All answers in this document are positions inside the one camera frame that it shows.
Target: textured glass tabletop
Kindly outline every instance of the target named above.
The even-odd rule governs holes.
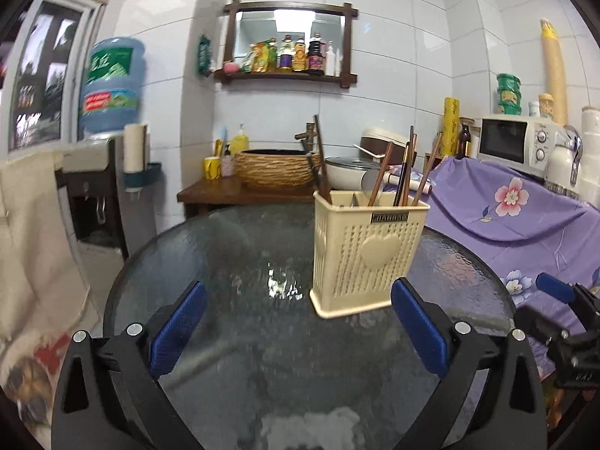
[[[115,281],[105,335],[145,323],[191,281],[206,285],[206,314],[160,384],[207,450],[391,449],[438,382],[391,308],[316,315],[313,213],[280,204],[194,218],[156,238]],[[453,320],[510,329],[514,305],[497,276],[434,230],[424,229],[407,278]],[[478,382],[449,441],[466,429]]]

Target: silver screw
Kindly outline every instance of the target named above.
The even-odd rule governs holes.
[[[525,340],[525,333],[523,332],[523,330],[520,330],[518,328],[512,331],[512,336],[520,342]]]
[[[471,327],[469,326],[469,323],[465,323],[464,321],[459,321],[457,324],[455,324],[454,329],[458,333],[461,333],[462,335],[466,335],[467,333],[470,333],[470,331],[471,331]]]
[[[132,323],[127,327],[127,335],[136,336],[142,333],[142,325],[139,323]]]
[[[85,332],[83,330],[79,330],[79,332],[75,332],[75,334],[73,335],[73,341],[75,343],[82,342],[83,340],[85,340],[86,336],[87,335],[85,334]]]

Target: wooden mirror frame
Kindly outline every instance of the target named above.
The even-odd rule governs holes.
[[[215,78],[223,84],[232,80],[240,79],[288,79],[302,81],[320,81],[322,83],[340,83],[342,88],[349,88],[356,84],[358,76],[350,72],[352,62],[352,20],[358,17],[358,10],[350,3],[344,6],[334,6],[320,3],[301,3],[298,1],[252,1],[242,3],[241,0],[232,0],[223,7],[223,14],[229,16],[227,25],[227,37],[225,40],[225,52],[223,62],[233,60],[233,49],[235,47],[235,24],[238,12],[272,12],[278,9],[310,10],[320,14],[340,15],[344,19],[344,35],[342,38],[343,58],[339,76],[321,76],[305,72],[237,72],[236,74],[225,74],[222,69],[215,71]]]

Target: beige cloth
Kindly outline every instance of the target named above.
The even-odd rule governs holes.
[[[39,153],[0,167],[0,384],[45,448],[70,336],[100,320],[69,247],[54,162]]]

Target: white and blue flower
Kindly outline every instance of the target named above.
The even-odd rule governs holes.
[[[508,293],[512,296],[512,301],[518,305],[525,301],[533,293],[529,291],[531,287],[531,278],[525,277],[520,270],[511,270],[505,278],[500,279],[506,287]]]

